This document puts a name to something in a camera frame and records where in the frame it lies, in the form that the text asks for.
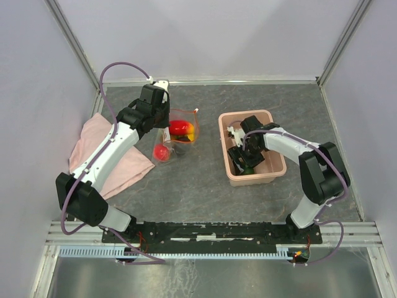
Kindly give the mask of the dark green fruit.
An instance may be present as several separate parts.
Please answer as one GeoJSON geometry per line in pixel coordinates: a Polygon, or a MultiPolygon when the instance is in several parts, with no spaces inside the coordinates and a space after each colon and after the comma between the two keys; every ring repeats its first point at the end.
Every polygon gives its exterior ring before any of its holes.
{"type": "Polygon", "coordinates": [[[244,176],[244,175],[252,175],[252,174],[255,174],[255,171],[254,171],[253,168],[250,168],[250,167],[245,167],[245,168],[242,170],[242,172],[240,172],[240,175],[241,175],[241,176],[244,176]]]}

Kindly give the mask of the pink plastic bin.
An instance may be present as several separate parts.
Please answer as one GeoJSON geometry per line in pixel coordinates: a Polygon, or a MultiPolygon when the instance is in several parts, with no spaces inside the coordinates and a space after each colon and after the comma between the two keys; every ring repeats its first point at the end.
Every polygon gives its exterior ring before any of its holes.
{"type": "Polygon", "coordinates": [[[252,115],[256,116],[258,121],[262,124],[273,122],[271,113],[264,109],[242,112],[227,112],[221,114],[218,118],[226,175],[231,186],[233,187],[271,183],[275,178],[283,176],[287,171],[287,166],[283,155],[275,151],[263,151],[262,156],[264,157],[264,161],[253,169],[253,174],[241,176],[237,176],[235,174],[234,165],[227,154],[227,149],[235,145],[235,142],[231,137],[228,136],[227,127],[233,122],[233,128],[240,129],[241,127],[239,126],[239,121],[242,121],[252,115]]]}

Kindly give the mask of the small red fruit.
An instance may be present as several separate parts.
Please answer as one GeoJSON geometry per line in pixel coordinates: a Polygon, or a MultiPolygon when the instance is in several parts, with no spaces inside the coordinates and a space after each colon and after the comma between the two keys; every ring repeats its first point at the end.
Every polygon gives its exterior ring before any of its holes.
{"type": "Polygon", "coordinates": [[[192,123],[186,120],[171,120],[169,133],[171,135],[188,135],[194,134],[195,128],[192,123]]]}

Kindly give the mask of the clear zip top bag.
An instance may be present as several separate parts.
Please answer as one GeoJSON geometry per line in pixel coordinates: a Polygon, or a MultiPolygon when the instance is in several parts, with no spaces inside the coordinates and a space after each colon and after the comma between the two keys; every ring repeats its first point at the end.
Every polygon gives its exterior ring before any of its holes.
{"type": "Polygon", "coordinates": [[[157,129],[151,155],[151,161],[155,165],[182,158],[190,151],[200,132],[198,111],[197,108],[192,111],[171,109],[169,126],[157,129]]]}

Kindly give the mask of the dark purple plum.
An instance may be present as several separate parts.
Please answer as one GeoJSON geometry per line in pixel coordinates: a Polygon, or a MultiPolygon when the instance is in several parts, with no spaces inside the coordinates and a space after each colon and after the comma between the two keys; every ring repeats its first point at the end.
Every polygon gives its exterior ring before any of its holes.
{"type": "Polygon", "coordinates": [[[175,139],[176,142],[184,142],[184,143],[191,143],[191,139],[187,135],[177,136],[175,139]]]}

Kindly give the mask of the red apple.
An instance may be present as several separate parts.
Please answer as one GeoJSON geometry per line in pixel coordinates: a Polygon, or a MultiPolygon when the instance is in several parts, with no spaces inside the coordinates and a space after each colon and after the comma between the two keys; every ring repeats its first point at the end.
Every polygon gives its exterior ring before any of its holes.
{"type": "Polygon", "coordinates": [[[168,161],[170,158],[170,150],[163,144],[156,144],[153,149],[153,157],[157,161],[168,161]]]}

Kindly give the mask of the yellow lemon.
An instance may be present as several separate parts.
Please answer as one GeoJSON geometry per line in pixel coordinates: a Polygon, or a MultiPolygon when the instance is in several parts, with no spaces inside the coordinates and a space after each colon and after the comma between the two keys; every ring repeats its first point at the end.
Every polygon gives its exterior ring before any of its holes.
{"type": "MultiPolygon", "coordinates": [[[[195,135],[194,135],[194,133],[188,133],[188,134],[186,134],[186,135],[191,139],[192,142],[195,141],[195,135]]],[[[181,135],[171,135],[171,137],[172,137],[173,140],[175,140],[177,136],[181,136],[181,135]]]]}

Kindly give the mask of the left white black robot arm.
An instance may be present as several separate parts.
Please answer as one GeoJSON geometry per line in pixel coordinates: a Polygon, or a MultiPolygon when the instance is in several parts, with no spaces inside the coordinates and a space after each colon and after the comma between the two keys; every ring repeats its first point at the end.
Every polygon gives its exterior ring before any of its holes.
{"type": "Polygon", "coordinates": [[[136,218],[110,206],[100,192],[119,161],[153,128],[169,125],[169,81],[142,87],[141,94],[116,117],[110,132],[93,154],[71,174],[56,178],[61,218],[67,215],[91,227],[115,230],[123,242],[136,238],[136,218]]]}

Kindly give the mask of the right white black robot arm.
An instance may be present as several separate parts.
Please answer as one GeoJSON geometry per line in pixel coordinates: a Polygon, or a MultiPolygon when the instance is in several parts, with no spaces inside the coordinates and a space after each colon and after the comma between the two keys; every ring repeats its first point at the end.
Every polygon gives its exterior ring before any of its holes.
{"type": "Polygon", "coordinates": [[[273,122],[264,125],[254,115],[239,125],[227,127],[234,140],[227,154],[238,176],[253,174],[265,160],[265,151],[277,152],[299,166],[303,198],[287,216],[284,230],[287,240],[300,242],[324,207],[347,195],[350,178],[337,146],[309,142],[273,122]]]}

